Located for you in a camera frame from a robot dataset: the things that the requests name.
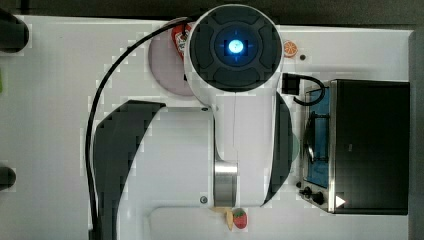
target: black strip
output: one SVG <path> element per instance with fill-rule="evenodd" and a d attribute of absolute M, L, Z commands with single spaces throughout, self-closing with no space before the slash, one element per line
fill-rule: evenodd
<path fill-rule="evenodd" d="M 408 215 L 407 208 L 336 208 L 334 214 Z"/>
<path fill-rule="evenodd" d="M 290 111 L 283 98 L 277 93 L 272 170 L 268 193 L 263 205 L 271 200 L 289 176 L 292 155 L 293 132 Z"/>
<path fill-rule="evenodd" d="M 99 199 L 96 240 L 117 238 L 116 219 L 122 191 L 137 149 L 163 103 L 130 100 L 96 129 L 93 168 Z"/>

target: red object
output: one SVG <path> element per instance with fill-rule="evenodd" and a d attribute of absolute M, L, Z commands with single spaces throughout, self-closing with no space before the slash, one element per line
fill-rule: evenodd
<path fill-rule="evenodd" d="M 184 48 L 185 43 L 190 33 L 191 27 L 188 24 L 179 25 L 172 29 L 171 37 L 172 42 L 174 42 L 175 49 L 177 50 L 178 55 L 184 61 Z"/>
<path fill-rule="evenodd" d="M 234 225 L 236 225 L 237 228 L 243 229 L 247 226 L 247 214 L 246 212 L 238 208 L 233 211 L 233 221 Z"/>

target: black cable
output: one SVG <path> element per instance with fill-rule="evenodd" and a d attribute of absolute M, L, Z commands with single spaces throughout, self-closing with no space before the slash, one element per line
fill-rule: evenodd
<path fill-rule="evenodd" d="M 293 97 L 293 101 L 296 102 L 297 104 L 302 105 L 302 106 L 313 106 L 313 105 L 321 102 L 321 100 L 324 98 L 324 96 L 325 96 L 325 86 L 320 80 L 313 78 L 311 76 L 306 76 L 306 75 L 290 74 L 290 73 L 284 73 L 283 74 L 283 81 L 288 81 L 288 80 L 293 80 L 293 79 L 296 79 L 298 81 L 300 81 L 300 79 L 304 79 L 304 80 L 314 82 L 314 83 L 319 85 L 319 88 L 321 90 L 321 94 L 318 96 L 318 98 L 315 99 L 314 101 L 311 101 L 311 102 L 304 102 L 304 101 L 301 101 L 301 100 Z"/>
<path fill-rule="evenodd" d="M 184 37 L 186 37 L 186 35 L 187 35 L 187 33 L 185 32 L 186 27 L 187 27 L 187 23 L 183 23 L 183 31 L 181 32 L 181 34 L 182 34 Z"/>
<path fill-rule="evenodd" d="M 184 20 L 163 26 L 162 28 L 159 28 L 158 30 L 150 33 L 149 35 L 143 37 L 141 40 L 134 43 L 132 46 L 128 47 L 127 50 L 125 50 L 125 52 L 113 63 L 113 65 L 107 71 L 106 75 L 103 77 L 99 87 L 96 90 L 96 94 L 94 96 L 93 103 L 91 105 L 90 116 L 87 122 L 87 132 L 85 135 L 85 167 L 87 170 L 88 191 L 89 191 L 89 197 L 90 197 L 91 221 L 93 224 L 93 230 L 98 229 L 97 228 L 98 215 L 97 215 L 96 194 L 94 190 L 94 180 L 93 180 L 93 174 L 91 172 L 91 164 L 90 164 L 90 149 L 91 149 L 91 135 L 92 135 L 92 129 L 93 129 L 94 116 L 96 115 L 97 104 L 99 103 L 100 95 L 103 91 L 103 88 L 105 87 L 107 81 L 109 80 L 109 77 L 112 75 L 115 69 L 119 66 L 119 64 L 137 47 L 139 47 L 141 44 L 143 44 L 147 40 L 153 38 L 154 36 L 162 32 L 165 32 L 178 25 L 181 25 L 182 23 L 188 23 L 192 21 L 193 19 L 188 17 L 188 18 L 185 18 Z"/>

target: gray panel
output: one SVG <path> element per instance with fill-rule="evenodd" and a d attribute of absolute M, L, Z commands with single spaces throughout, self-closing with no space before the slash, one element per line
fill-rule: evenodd
<path fill-rule="evenodd" d="M 236 204 L 238 164 L 223 161 L 215 148 L 214 169 L 214 205 L 232 208 Z"/>
<path fill-rule="evenodd" d="M 409 179 L 409 239 L 424 239 L 424 28 L 410 36 L 411 145 Z"/>

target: white table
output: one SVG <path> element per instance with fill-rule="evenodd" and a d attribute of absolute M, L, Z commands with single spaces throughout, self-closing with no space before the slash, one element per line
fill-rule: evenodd
<path fill-rule="evenodd" d="M 30 27 L 29 46 L 18 54 L 0 54 L 0 161 L 17 174 L 15 186 L 0 192 L 0 239 L 87 239 L 83 144 L 92 97 L 123 49 L 164 22 L 22 19 Z M 285 71 L 322 80 L 408 81 L 410 31 L 279 29 L 307 56 L 305 61 L 286 59 Z M 177 97 L 154 81 L 147 47 L 137 49 L 113 74 L 99 120 L 128 99 L 199 106 L 194 97 Z M 223 216 L 209 210 L 159 209 L 151 217 L 153 239 L 407 239 L 407 216 L 336 216 L 301 200 L 293 186 L 298 160 L 293 166 L 272 208 L 249 209 L 248 232 L 229 232 Z"/>

